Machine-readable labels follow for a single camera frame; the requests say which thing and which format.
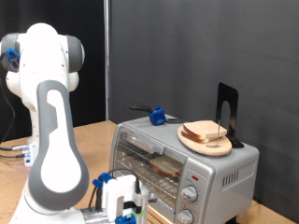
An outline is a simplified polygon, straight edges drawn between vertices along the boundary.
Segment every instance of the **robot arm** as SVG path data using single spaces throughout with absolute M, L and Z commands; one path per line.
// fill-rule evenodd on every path
M 21 58 L 10 62 L 7 49 L 14 49 Z M 73 36 L 58 35 L 51 26 L 36 24 L 26 34 L 6 35 L 0 51 L 2 65 L 11 77 L 9 88 L 21 97 L 37 124 L 33 137 L 39 146 L 31 151 L 33 167 L 24 197 L 37 213 L 55 214 L 78 203 L 89 185 L 68 100 L 69 91 L 78 85 L 83 47 Z
M 79 40 L 58 35 L 47 24 L 36 24 L 26 34 L 6 35 L 0 53 L 2 65 L 8 70 L 7 85 L 30 110 L 33 125 L 31 160 L 25 163 L 32 169 L 10 224 L 93 223 L 91 220 L 146 224 L 149 192 L 140 190 L 136 176 L 125 175 L 104 184 L 104 194 L 98 195 L 103 198 L 103 211 L 72 208 L 89 186 L 88 169 L 75 142 L 68 99 L 78 85 L 77 71 L 84 62 Z M 132 218 L 134 208 L 137 213 Z

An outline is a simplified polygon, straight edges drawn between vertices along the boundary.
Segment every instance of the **wooden table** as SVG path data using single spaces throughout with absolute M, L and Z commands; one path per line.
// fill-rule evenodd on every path
M 110 149 L 116 124 L 103 121 L 75 128 L 78 149 L 85 160 L 91 183 L 85 197 L 75 206 L 76 209 L 88 206 L 93 185 L 92 181 L 108 170 Z M 12 147 L 25 144 L 28 138 L 8 141 L 1 147 Z M 3 152 L 2 155 L 20 154 L 20 152 Z M 23 165 L 23 159 L 0 158 L 0 224 L 6 224 L 12 218 L 21 197 L 21 191 L 29 175 L 30 168 Z M 241 224 L 295 224 L 285 217 L 271 211 L 256 202 L 248 209 L 246 215 L 238 219 Z M 149 223 L 165 224 L 164 219 L 156 211 L 149 209 Z

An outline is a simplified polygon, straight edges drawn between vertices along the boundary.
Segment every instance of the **toaster oven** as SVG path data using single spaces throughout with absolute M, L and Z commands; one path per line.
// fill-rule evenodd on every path
M 223 224 L 244 216 L 252 203 L 257 148 L 244 144 L 226 156 L 205 156 L 179 141 L 181 125 L 153 126 L 148 117 L 119 124 L 110 169 L 133 169 L 143 186 L 157 195 L 150 206 L 173 223 Z

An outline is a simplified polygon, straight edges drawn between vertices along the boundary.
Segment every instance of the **black backdrop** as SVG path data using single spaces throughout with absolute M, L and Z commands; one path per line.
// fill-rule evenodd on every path
M 0 38 L 25 33 L 38 22 L 53 26 L 60 35 L 77 37 L 85 49 L 85 63 L 78 72 L 79 84 L 70 93 L 74 126 L 105 120 L 105 33 L 103 1 L 0 0 Z M 40 57 L 47 52 L 40 51 Z M 6 71 L 0 68 L 5 93 L 16 111 L 9 139 L 31 135 L 29 111 L 21 99 L 7 89 Z M 7 131 L 11 112 L 0 94 L 0 138 Z
M 147 116 L 128 109 L 139 104 L 215 119 L 219 82 L 236 88 L 236 137 L 261 153 L 254 195 L 299 223 L 298 12 L 295 0 L 111 0 L 109 118 Z

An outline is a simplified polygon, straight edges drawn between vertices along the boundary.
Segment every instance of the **black stand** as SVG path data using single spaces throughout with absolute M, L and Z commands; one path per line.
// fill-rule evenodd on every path
M 231 141 L 233 148 L 241 148 L 244 145 L 235 139 L 235 125 L 236 125 L 236 111 L 238 102 L 238 93 L 232 87 L 229 87 L 223 83 L 219 83 L 218 86 L 218 99 L 217 99 L 217 111 L 216 111 L 216 123 L 221 119 L 222 105 L 225 101 L 231 108 L 230 126 L 227 133 L 227 138 Z
M 97 189 L 96 191 L 96 202 L 95 202 L 95 211 L 96 212 L 102 212 L 102 190 Z
M 225 222 L 225 224 L 240 224 L 240 223 L 236 222 L 236 218 L 233 217 L 231 220 Z

